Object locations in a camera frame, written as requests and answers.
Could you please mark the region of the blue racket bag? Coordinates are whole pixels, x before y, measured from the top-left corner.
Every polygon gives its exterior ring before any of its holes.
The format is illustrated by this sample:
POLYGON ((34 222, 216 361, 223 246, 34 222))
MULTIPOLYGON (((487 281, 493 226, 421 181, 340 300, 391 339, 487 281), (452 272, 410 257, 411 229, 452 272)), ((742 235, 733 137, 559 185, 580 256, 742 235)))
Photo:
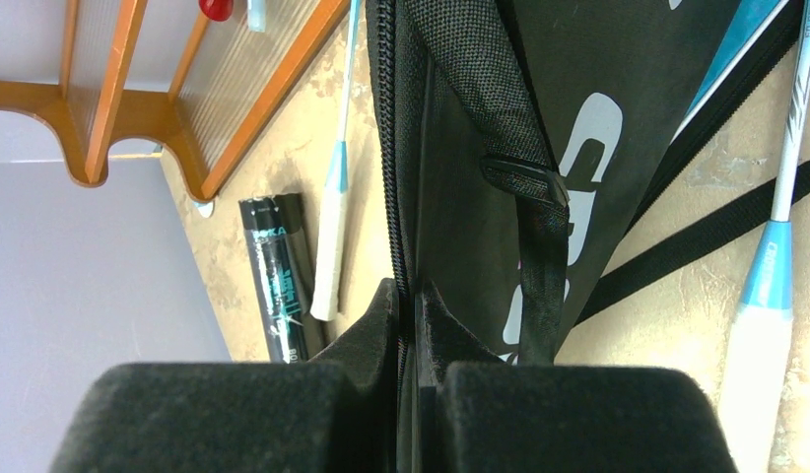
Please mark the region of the blue racket bag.
MULTIPOLYGON (((764 32, 753 40, 748 51, 741 54, 739 63, 729 68, 729 77, 695 114, 692 123, 672 141, 643 195, 630 228, 797 42, 803 5, 802 1, 787 1, 776 9, 776 17, 766 22, 764 32)), ((763 224, 769 214, 766 198, 773 194, 774 186, 773 180, 761 184, 601 277, 574 324, 580 325, 603 309, 763 224)))

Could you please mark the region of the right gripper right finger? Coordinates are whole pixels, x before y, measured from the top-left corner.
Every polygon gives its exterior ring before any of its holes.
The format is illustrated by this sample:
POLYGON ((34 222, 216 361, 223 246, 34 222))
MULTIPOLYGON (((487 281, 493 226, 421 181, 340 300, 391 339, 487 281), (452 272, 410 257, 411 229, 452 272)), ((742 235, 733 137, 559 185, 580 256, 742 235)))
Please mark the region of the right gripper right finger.
POLYGON ((657 368, 512 366, 426 283, 415 313, 425 472, 731 472, 707 397, 657 368))

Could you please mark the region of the black Crossway racket bag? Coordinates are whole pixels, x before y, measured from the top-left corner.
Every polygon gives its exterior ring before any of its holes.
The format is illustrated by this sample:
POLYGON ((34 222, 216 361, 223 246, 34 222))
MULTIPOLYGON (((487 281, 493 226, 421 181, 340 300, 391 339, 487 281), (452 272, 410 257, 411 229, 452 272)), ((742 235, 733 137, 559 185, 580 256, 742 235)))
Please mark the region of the black Crossway racket bag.
POLYGON ((735 1, 370 1, 394 274, 551 364, 735 1))

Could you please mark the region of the black shuttlecock tube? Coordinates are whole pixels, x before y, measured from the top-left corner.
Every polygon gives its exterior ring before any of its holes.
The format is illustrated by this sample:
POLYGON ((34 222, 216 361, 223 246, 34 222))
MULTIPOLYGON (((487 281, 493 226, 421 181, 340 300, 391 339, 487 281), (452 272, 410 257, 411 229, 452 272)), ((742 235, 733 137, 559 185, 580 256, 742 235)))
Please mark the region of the black shuttlecock tube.
POLYGON ((269 359, 293 364, 325 346, 310 314, 313 277, 298 193, 238 202, 269 359))

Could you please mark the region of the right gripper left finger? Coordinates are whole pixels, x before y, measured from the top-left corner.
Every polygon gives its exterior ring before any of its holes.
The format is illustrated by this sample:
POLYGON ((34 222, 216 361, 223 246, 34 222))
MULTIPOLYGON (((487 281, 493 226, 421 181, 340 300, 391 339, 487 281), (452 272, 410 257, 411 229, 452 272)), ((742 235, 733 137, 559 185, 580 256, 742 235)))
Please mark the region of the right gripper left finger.
POLYGON ((115 366, 89 388, 54 472, 391 472, 398 295, 382 280, 312 360, 115 366))

